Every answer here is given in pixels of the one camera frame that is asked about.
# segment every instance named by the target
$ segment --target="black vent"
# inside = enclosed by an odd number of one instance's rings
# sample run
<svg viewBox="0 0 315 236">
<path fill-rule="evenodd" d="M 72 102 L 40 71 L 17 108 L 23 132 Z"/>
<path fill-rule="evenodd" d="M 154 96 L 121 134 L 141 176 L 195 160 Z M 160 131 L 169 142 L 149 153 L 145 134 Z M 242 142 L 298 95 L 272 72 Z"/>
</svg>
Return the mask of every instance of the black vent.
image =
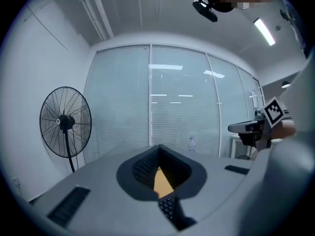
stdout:
<svg viewBox="0 0 315 236">
<path fill-rule="evenodd" d="M 191 167 L 187 163 L 162 149 L 136 162 L 132 167 L 132 173 L 137 181 L 153 190 L 159 166 L 174 190 L 191 175 Z"/>
<path fill-rule="evenodd" d="M 75 187 L 57 207 L 48 215 L 56 224 L 65 227 L 74 216 L 90 190 L 83 187 Z"/>
<path fill-rule="evenodd" d="M 291 115 L 290 115 L 288 110 L 285 109 L 283 112 L 284 112 L 283 120 L 292 120 L 292 117 L 291 117 Z"/>
<path fill-rule="evenodd" d="M 243 175 L 247 175 L 248 172 L 250 171 L 249 169 L 237 167 L 237 166 L 233 166 L 233 165 L 228 165 L 224 169 L 228 170 L 228 171 L 235 172 L 235 173 L 243 174 Z"/>
</svg>

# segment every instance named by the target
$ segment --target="plastic bottle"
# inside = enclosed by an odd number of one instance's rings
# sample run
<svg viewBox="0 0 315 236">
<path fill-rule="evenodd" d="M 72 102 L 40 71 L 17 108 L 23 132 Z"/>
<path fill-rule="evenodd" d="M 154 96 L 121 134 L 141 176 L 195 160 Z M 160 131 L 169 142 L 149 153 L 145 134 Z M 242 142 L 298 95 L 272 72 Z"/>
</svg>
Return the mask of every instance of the plastic bottle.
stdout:
<svg viewBox="0 0 315 236">
<path fill-rule="evenodd" d="M 195 140 L 193 139 L 192 136 L 189 139 L 188 150 L 192 151 L 192 152 L 196 152 L 196 144 L 195 144 Z"/>
</svg>

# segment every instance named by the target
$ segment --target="fan stand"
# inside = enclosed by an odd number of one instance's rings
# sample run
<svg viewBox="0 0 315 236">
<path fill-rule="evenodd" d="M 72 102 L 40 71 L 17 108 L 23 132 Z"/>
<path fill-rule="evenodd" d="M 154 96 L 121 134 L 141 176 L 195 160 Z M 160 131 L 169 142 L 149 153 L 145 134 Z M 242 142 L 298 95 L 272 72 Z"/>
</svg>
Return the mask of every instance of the fan stand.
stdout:
<svg viewBox="0 0 315 236">
<path fill-rule="evenodd" d="M 64 133 L 64 139 L 65 139 L 65 146 L 66 146 L 66 148 L 67 148 L 68 159 L 69 159 L 69 162 L 70 162 L 70 166 L 71 166 L 72 172 L 74 172 L 74 167 L 73 167 L 73 163 L 72 163 L 72 158 L 71 158 L 71 155 L 70 155 L 70 147 L 69 147 L 69 139 L 68 139 L 68 130 L 63 129 L 63 133 Z"/>
<path fill-rule="evenodd" d="M 63 130 L 69 163 L 70 163 L 72 172 L 74 172 L 74 167 L 73 167 L 72 158 L 70 154 L 68 130 L 72 129 L 73 125 L 75 124 L 75 120 L 71 115 L 66 116 L 64 115 L 64 112 L 63 112 L 63 114 L 59 116 L 59 118 L 56 120 L 56 123 L 57 125 L 59 125 L 60 129 Z"/>
</svg>

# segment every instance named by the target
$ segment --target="glass wall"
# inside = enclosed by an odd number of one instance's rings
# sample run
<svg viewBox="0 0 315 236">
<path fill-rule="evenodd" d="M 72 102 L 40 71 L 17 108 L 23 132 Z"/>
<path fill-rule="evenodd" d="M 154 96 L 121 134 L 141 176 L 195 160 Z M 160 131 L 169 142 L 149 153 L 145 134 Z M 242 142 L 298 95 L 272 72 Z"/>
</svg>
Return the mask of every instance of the glass wall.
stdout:
<svg viewBox="0 0 315 236">
<path fill-rule="evenodd" d="M 86 162 L 149 145 L 149 52 L 133 46 L 96 54 L 85 89 L 92 115 Z"/>
<path fill-rule="evenodd" d="M 149 45 L 98 52 L 85 89 L 92 114 L 85 160 L 148 145 L 188 149 L 190 137 L 197 153 L 230 157 L 237 134 L 227 127 L 253 119 L 263 106 L 258 90 L 249 73 L 203 52 Z"/>
<path fill-rule="evenodd" d="M 203 53 L 153 47 L 152 141 L 218 156 L 220 117 L 209 62 Z"/>
<path fill-rule="evenodd" d="M 255 110 L 258 109 L 257 91 L 255 80 L 248 72 L 238 69 L 244 85 L 249 120 L 255 118 Z"/>
<path fill-rule="evenodd" d="M 222 127 L 220 156 L 230 157 L 232 146 L 231 136 L 236 134 L 229 132 L 227 127 L 231 124 L 248 120 L 244 88 L 235 65 L 212 56 L 209 56 L 209 60 L 220 100 Z"/>
</svg>

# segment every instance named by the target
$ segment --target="ceiling light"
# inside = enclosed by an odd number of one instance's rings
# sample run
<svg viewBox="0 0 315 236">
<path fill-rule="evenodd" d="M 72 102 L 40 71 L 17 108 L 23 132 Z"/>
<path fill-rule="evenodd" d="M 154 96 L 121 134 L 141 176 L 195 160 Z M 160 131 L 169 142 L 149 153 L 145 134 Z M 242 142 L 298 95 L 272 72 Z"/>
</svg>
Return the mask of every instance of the ceiling light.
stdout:
<svg viewBox="0 0 315 236">
<path fill-rule="evenodd" d="M 264 37 L 267 40 L 269 45 L 275 44 L 275 41 L 274 41 L 272 35 L 270 34 L 269 30 L 267 29 L 267 27 L 265 26 L 265 24 L 262 22 L 262 20 L 260 18 L 257 18 L 254 21 L 254 24 L 260 30 L 260 32 L 264 35 Z"/>
<path fill-rule="evenodd" d="M 162 64 L 151 64 L 149 65 L 151 69 L 170 69 L 170 70 L 182 70 L 182 65 L 162 65 Z"/>
<path fill-rule="evenodd" d="M 288 82 L 288 81 L 283 81 L 283 83 L 282 83 L 282 88 L 284 89 L 284 88 L 287 88 L 287 87 L 289 87 L 291 84 Z"/>
<path fill-rule="evenodd" d="M 217 78 L 224 78 L 225 77 L 225 75 L 223 75 L 223 74 L 211 72 L 209 70 L 204 71 L 204 74 L 209 74 L 211 76 L 216 76 Z"/>
</svg>

